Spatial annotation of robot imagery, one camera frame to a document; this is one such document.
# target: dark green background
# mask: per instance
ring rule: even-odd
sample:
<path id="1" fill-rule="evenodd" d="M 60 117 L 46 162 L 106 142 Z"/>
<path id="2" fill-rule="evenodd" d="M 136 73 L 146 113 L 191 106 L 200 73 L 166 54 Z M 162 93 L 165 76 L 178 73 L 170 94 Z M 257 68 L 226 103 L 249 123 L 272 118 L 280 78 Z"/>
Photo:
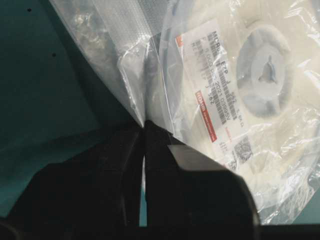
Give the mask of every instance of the dark green background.
<path id="1" fill-rule="evenodd" d="M 87 64 L 47 0 L 2 0 L 0 29 L 5 216 L 36 171 L 88 149 L 133 119 Z M 320 191 L 296 223 L 320 223 L 319 201 Z"/>

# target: white label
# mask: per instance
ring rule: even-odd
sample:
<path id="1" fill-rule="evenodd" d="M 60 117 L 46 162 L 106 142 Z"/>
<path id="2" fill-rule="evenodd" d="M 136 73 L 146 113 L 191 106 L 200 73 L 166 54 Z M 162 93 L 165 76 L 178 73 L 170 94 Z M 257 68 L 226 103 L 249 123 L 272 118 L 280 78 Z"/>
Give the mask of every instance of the white label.
<path id="1" fill-rule="evenodd" d="M 216 161 L 236 170 L 251 156 L 245 116 L 215 19 L 176 38 Z"/>

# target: black object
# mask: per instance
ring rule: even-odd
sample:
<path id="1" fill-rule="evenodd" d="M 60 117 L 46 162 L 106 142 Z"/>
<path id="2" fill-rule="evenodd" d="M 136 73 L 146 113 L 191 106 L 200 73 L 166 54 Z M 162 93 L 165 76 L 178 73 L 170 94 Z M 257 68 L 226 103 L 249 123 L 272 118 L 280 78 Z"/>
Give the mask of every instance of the black object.
<path id="1" fill-rule="evenodd" d="M 145 156 L 148 227 L 139 227 Z M 260 226 L 243 179 L 147 121 L 38 172 L 4 239 L 319 239 L 317 226 Z"/>
<path id="2" fill-rule="evenodd" d="M 39 171 L 7 220 L 46 239 L 103 239 L 137 227 L 144 154 L 138 126 Z"/>

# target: red stripe on label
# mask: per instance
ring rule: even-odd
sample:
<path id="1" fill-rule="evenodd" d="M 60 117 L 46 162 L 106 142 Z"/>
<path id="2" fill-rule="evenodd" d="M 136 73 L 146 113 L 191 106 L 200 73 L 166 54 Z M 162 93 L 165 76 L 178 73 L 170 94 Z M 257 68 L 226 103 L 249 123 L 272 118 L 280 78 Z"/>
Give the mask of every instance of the red stripe on label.
<path id="1" fill-rule="evenodd" d="M 203 97 L 201 91 L 198 91 L 198 92 L 195 94 L 195 96 L 196 96 L 196 99 L 197 99 L 198 104 L 199 104 L 199 106 L 200 106 L 200 110 L 201 110 L 201 113 L 202 113 L 202 117 L 203 117 L 205 126 L 206 126 L 206 128 L 208 129 L 208 132 L 209 132 L 211 141 L 212 141 L 212 142 L 215 142 L 215 141 L 217 140 L 217 135 L 216 135 L 214 126 L 212 125 L 212 121 L 211 121 L 211 118 L 210 118 L 210 116 L 209 116 L 209 112 L 208 112 L 208 110 L 207 110 L 207 106 L 206 106 L 204 97 Z"/>

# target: transparent packaging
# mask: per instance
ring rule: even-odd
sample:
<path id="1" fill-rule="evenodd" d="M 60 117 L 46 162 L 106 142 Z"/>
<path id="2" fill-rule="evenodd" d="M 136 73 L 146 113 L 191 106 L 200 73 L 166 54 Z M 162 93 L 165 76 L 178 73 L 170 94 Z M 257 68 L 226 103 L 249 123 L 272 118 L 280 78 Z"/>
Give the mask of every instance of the transparent packaging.
<path id="1" fill-rule="evenodd" d="M 51 2 L 141 126 L 241 175 L 263 224 L 293 222 L 320 184 L 319 1 Z"/>

